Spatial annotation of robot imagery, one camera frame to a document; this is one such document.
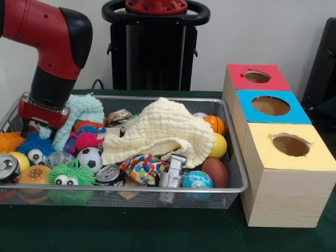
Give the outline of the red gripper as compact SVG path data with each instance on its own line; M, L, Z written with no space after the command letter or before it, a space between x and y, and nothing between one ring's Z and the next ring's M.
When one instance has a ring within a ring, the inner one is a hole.
M28 121L37 121L49 127L39 126L39 136L42 139L50 139L53 133L51 128L60 129L64 126L70 115L70 108L52 109L43 107L34 102L28 92L24 92L20 98L18 114L22 121L21 137L27 138Z

